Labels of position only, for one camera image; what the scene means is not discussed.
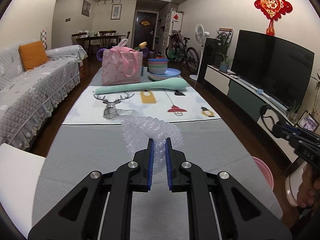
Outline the person's right hand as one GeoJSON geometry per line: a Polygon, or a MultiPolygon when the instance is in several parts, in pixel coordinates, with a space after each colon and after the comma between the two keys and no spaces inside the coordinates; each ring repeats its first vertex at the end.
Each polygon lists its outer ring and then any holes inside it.
{"type": "Polygon", "coordinates": [[[297,194],[297,204],[299,207],[306,208],[312,206],[319,191],[319,176],[314,174],[310,164],[306,164],[302,174],[302,183],[297,194]]]}

